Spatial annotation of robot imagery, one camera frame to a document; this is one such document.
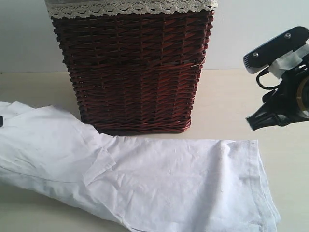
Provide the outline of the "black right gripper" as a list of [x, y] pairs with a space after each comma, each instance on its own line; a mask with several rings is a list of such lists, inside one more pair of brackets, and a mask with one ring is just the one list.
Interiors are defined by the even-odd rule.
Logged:
[[309, 68], [300, 66], [283, 74], [278, 88], [262, 97], [263, 105], [246, 121], [251, 129], [286, 126], [309, 120]]

